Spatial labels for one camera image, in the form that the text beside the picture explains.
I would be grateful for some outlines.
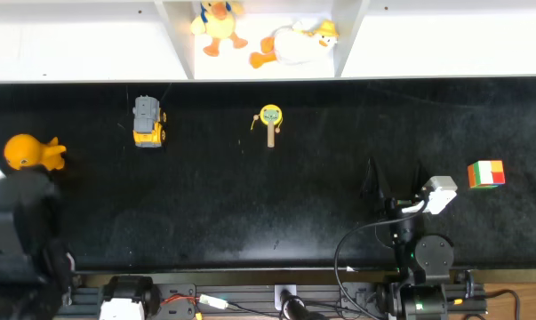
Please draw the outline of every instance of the rubber duck head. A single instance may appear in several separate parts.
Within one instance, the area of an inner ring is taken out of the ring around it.
[[[325,20],[321,26],[313,31],[313,36],[319,41],[319,44],[325,48],[333,48],[337,43],[339,34],[335,29],[335,24],[330,20]]]
[[[203,12],[208,12],[217,20],[224,20],[232,10],[226,1],[203,1],[200,3]]]
[[[4,157],[11,168],[15,170],[39,164],[41,156],[42,144],[28,134],[12,137],[4,147]]]

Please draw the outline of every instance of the black tabletop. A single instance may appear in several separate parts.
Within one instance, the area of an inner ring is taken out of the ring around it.
[[[136,148],[132,107],[162,100],[168,144]],[[284,113],[276,147],[252,117]],[[58,137],[52,174],[61,236],[80,270],[325,268],[354,226],[374,156],[393,188],[421,162],[458,196],[427,228],[454,243],[456,267],[536,268],[536,78],[232,84],[0,85],[0,168],[8,139]],[[467,167],[502,160],[507,183],[469,190]],[[370,229],[341,265],[392,268]]]

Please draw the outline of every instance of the yellow toy truck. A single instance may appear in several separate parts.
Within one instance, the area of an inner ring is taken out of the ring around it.
[[[159,100],[149,96],[135,99],[133,108],[133,139],[140,148],[158,148],[163,146],[167,134],[164,124],[167,115],[159,106]]]

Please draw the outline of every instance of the white duck plush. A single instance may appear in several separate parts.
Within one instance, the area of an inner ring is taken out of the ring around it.
[[[259,68],[270,61],[296,65],[320,60],[332,50],[339,34],[330,20],[325,20],[313,32],[303,30],[300,22],[276,30],[273,36],[261,40],[261,51],[250,56],[250,64]]]

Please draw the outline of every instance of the yellow duck plush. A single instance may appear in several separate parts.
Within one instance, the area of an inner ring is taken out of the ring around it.
[[[261,40],[261,51],[250,56],[250,64],[259,68],[264,63],[277,61],[286,65],[297,65],[319,60],[329,54],[336,45],[339,34],[335,24],[325,20],[313,32],[303,30],[301,22],[292,27],[276,30],[273,36]]]
[[[29,134],[18,134],[5,145],[4,157],[15,170],[41,164],[48,171],[52,171],[64,168],[64,159],[60,154],[65,151],[66,147],[58,144],[58,138],[44,145]]]
[[[204,48],[204,53],[218,57],[220,41],[230,38],[237,49],[244,48],[248,42],[236,35],[234,14],[243,14],[242,5],[227,1],[203,1],[200,3],[201,14],[190,25],[193,35],[206,33],[212,37],[212,44]]]

